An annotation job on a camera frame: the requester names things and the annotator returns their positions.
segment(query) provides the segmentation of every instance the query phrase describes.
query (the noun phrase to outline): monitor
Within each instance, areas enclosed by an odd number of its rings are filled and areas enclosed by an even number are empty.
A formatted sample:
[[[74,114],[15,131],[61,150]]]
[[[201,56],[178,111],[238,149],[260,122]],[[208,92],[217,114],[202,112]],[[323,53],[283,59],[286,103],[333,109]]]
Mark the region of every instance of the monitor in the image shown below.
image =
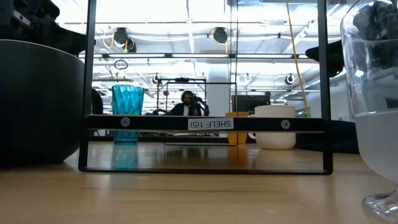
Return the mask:
[[[254,109],[257,106],[271,105],[271,95],[238,95],[232,96],[232,111],[246,111],[249,114],[254,114]]]

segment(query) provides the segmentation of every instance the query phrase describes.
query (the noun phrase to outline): shelf label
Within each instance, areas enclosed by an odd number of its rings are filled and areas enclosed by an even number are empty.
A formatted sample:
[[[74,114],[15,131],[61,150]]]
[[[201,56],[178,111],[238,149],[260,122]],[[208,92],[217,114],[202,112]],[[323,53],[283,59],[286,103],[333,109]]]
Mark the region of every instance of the shelf label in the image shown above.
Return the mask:
[[[188,119],[188,130],[230,130],[234,129],[234,118]]]

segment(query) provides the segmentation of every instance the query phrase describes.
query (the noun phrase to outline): person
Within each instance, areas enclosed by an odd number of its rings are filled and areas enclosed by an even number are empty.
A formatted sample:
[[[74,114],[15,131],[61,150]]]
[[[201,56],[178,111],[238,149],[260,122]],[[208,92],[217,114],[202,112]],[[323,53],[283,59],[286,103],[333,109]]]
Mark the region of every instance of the person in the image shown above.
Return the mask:
[[[201,116],[200,104],[193,99],[194,94],[191,91],[185,91],[181,95],[182,103],[174,106],[171,110],[173,116]]]

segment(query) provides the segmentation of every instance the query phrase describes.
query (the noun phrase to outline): white column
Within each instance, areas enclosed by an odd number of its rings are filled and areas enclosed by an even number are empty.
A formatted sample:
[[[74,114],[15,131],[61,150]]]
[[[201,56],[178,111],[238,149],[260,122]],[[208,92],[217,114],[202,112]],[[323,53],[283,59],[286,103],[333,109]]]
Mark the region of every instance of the white column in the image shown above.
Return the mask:
[[[228,64],[211,64],[207,75],[207,82],[229,83]],[[229,112],[231,100],[231,85],[207,85],[207,105],[209,116],[225,116]]]

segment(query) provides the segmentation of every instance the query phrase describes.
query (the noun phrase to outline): white mug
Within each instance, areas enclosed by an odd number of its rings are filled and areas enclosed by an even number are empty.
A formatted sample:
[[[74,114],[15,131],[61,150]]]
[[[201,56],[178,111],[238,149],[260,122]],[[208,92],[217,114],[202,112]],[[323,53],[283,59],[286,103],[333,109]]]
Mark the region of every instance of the white mug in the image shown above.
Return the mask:
[[[294,118],[295,107],[289,105],[268,105],[258,106],[254,109],[255,114],[249,117],[257,118]],[[251,139],[255,139],[257,145],[262,149],[289,150],[296,144],[296,133],[253,133],[248,134]]]

